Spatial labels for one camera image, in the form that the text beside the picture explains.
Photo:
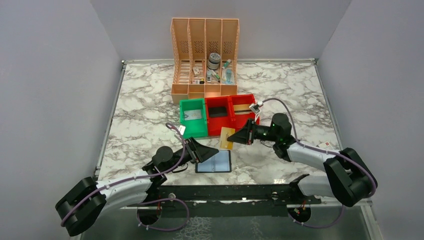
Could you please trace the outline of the gold credit card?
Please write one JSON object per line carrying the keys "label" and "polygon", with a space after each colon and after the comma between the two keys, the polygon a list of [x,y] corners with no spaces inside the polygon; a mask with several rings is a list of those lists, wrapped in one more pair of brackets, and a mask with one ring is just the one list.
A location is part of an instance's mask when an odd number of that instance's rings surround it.
{"label": "gold credit card", "polygon": [[228,140],[228,137],[232,136],[236,130],[230,127],[222,127],[220,132],[219,147],[223,150],[232,150],[233,142]]}
{"label": "gold credit card", "polygon": [[233,106],[235,115],[245,115],[252,112],[250,104],[236,104]]}

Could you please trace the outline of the black card holder wallet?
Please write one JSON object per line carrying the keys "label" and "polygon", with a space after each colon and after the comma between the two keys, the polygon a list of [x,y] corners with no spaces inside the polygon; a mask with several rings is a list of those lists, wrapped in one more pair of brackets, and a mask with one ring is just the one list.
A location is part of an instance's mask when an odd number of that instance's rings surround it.
{"label": "black card holder wallet", "polygon": [[196,173],[230,173],[232,171],[231,151],[220,150],[217,154],[198,163]]}

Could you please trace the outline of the red plastic bin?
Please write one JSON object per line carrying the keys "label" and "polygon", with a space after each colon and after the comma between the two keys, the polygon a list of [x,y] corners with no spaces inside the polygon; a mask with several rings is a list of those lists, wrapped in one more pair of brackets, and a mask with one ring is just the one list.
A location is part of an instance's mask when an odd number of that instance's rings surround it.
{"label": "red plastic bin", "polygon": [[[241,104],[252,104],[256,102],[255,96],[253,94],[231,95],[230,100],[232,101],[232,106]],[[255,114],[253,112],[249,114],[234,115],[234,127],[237,131],[240,130],[246,124],[248,119],[255,119]]]}
{"label": "red plastic bin", "polygon": [[[219,136],[221,128],[233,128],[235,124],[235,113],[232,101],[229,96],[208,97],[205,98],[205,110],[207,118],[207,131],[208,136]],[[208,108],[212,107],[226,107],[228,115],[226,117],[210,118]]]}

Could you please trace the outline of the black VIP credit card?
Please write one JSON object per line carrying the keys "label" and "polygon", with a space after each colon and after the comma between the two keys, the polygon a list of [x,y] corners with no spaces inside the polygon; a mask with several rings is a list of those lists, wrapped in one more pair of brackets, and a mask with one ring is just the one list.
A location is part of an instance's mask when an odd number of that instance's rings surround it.
{"label": "black VIP credit card", "polygon": [[228,115],[228,111],[226,107],[219,106],[219,107],[209,107],[208,108],[208,115],[210,118],[220,118],[220,117],[226,117]]}

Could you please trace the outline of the green plastic bin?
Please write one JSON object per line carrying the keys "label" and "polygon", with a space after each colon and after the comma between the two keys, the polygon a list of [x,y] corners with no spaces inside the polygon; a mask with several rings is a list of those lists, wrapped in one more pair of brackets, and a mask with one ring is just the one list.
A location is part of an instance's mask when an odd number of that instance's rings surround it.
{"label": "green plastic bin", "polygon": [[208,136],[205,100],[184,99],[179,102],[180,124],[185,127],[183,137],[188,139]]}

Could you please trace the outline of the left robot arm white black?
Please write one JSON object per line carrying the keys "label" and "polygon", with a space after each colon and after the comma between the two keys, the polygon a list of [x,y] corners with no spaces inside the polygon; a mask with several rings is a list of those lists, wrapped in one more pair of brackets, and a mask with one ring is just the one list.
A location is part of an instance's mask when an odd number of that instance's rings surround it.
{"label": "left robot arm white black", "polygon": [[202,145],[190,137],[177,151],[161,146],[151,161],[133,174],[106,181],[85,177],[56,203],[60,225],[71,237],[77,236],[107,212],[142,203],[175,168],[188,162],[202,163],[218,153],[217,148]]}

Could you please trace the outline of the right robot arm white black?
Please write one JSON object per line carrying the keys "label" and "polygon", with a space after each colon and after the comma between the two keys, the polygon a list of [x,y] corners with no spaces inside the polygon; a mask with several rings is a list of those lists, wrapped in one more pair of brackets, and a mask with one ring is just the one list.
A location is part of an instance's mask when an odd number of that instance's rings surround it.
{"label": "right robot arm white black", "polygon": [[360,200],[371,197],[378,186],[354,149],[347,147],[334,152],[301,143],[292,135],[292,125],[284,113],[274,114],[270,126],[248,119],[227,140],[244,145],[251,145],[255,140],[273,142],[272,148],[278,158],[325,172],[325,176],[307,175],[297,182],[298,191],[304,196],[332,197],[342,205],[352,207]]}

